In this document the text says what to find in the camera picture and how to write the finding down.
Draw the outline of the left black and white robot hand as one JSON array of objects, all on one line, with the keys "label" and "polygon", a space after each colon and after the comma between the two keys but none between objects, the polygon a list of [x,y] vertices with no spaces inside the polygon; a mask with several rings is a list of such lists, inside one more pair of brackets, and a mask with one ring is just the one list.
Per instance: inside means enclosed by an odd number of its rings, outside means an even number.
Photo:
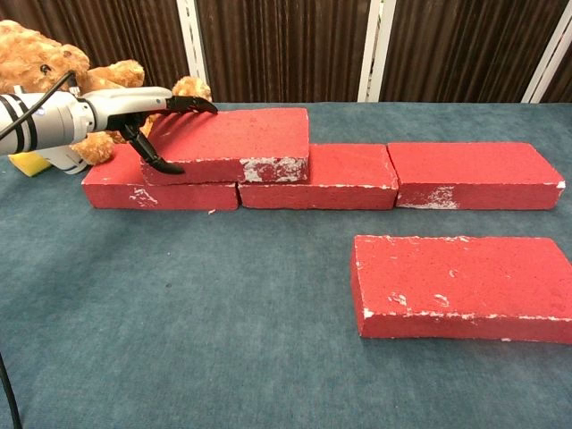
[{"label": "left black and white robot hand", "polygon": [[90,131],[117,131],[140,157],[155,170],[165,174],[182,174],[177,164],[166,162],[140,131],[151,114],[217,114],[217,107],[203,97],[177,96],[162,87],[101,89],[87,93],[84,100],[91,108]]}]

